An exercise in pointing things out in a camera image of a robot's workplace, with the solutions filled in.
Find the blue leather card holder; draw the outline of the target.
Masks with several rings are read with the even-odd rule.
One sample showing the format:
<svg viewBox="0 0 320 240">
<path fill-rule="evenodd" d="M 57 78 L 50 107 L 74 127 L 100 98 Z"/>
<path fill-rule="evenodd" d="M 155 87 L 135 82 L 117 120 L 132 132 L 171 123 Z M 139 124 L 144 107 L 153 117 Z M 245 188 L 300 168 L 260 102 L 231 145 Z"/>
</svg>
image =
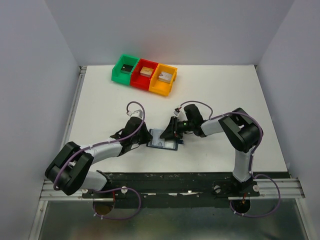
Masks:
<svg viewBox="0 0 320 240">
<path fill-rule="evenodd" d="M 177 151 L 179 145 L 183 145 L 183 140 L 165 140 L 160 138 L 163 130 L 150 128 L 149 133 L 152 136 L 152 140 L 149 141 L 146 146 L 149 148 L 161 149 L 161 150 L 171 150 Z"/>
</svg>

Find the silver credit card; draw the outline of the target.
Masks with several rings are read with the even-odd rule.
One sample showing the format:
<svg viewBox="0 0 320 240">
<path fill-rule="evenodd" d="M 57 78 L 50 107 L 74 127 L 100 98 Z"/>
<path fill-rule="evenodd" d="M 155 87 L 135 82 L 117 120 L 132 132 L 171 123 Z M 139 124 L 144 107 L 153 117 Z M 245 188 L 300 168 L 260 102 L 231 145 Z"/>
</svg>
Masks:
<svg viewBox="0 0 320 240">
<path fill-rule="evenodd" d="M 162 133 L 163 133 L 163 130 L 161 130 L 161 129 L 152 129 L 151 130 L 151 135 L 152 135 L 151 145 L 153 147 L 157 147 L 157 148 L 164 148 L 165 147 L 165 140 L 163 138 L 160 138 Z"/>
</svg>

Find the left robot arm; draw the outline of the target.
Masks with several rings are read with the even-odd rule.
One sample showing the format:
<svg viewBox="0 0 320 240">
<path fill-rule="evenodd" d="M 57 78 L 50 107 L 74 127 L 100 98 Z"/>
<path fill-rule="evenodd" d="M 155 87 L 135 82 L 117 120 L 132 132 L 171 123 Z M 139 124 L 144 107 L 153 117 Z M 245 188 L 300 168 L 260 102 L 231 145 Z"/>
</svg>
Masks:
<svg viewBox="0 0 320 240">
<path fill-rule="evenodd" d="M 93 190 L 99 197 L 110 194 L 108 178 L 100 171 L 90 171 L 91 165 L 108 158 L 120 157 L 131 151 L 133 145 L 145 145 L 152 140 L 144 120 L 132 116 L 125 127 L 106 142 L 81 146 L 66 143 L 45 170 L 45 177 L 67 196 L 80 189 Z"/>
</svg>

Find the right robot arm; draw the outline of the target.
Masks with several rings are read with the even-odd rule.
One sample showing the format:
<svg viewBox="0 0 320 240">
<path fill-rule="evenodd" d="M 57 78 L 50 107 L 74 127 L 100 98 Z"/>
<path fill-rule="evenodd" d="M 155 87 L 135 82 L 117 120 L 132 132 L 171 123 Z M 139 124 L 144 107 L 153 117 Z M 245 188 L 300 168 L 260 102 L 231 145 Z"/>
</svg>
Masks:
<svg viewBox="0 0 320 240">
<path fill-rule="evenodd" d="M 181 121 L 177 116 L 172 116 L 159 138 L 165 141 L 177 141 L 187 132 L 192 132 L 201 138 L 224 133 L 235 149 L 230 191 L 236 196 L 247 192 L 253 181 L 254 153 L 264 135 L 259 123 L 240 107 L 207 120 L 203 118 L 195 104 L 184 107 L 184 113 L 187 120 Z"/>
</svg>

